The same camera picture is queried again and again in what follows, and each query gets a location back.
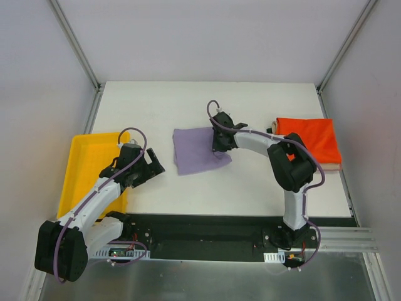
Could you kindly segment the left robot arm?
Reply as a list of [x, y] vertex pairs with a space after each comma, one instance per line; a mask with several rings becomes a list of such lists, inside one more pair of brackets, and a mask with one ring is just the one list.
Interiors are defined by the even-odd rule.
[[88, 259], [110, 241], [128, 243], [132, 228], [128, 215], [112, 211], [99, 224], [102, 212], [128, 188], [135, 188], [165, 171], [153, 149], [128, 142], [104, 168], [88, 194], [56, 221], [40, 226], [34, 257], [35, 269], [61, 282], [74, 282]]

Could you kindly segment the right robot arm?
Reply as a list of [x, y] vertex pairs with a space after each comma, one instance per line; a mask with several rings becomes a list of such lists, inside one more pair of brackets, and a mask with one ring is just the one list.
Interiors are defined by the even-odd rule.
[[284, 250], [297, 247], [309, 230], [305, 189], [317, 169], [300, 137], [294, 133], [277, 137], [248, 129], [244, 123], [235, 125], [225, 112], [219, 112], [210, 121], [214, 152], [247, 149], [269, 159], [274, 178], [284, 190], [283, 223], [273, 231], [269, 241]]

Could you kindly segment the purple t-shirt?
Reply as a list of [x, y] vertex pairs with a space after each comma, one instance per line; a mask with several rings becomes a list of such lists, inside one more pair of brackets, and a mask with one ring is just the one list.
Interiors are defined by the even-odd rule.
[[212, 150], [213, 133], [212, 127], [174, 129], [174, 163], [179, 176], [213, 171], [232, 162], [229, 154]]

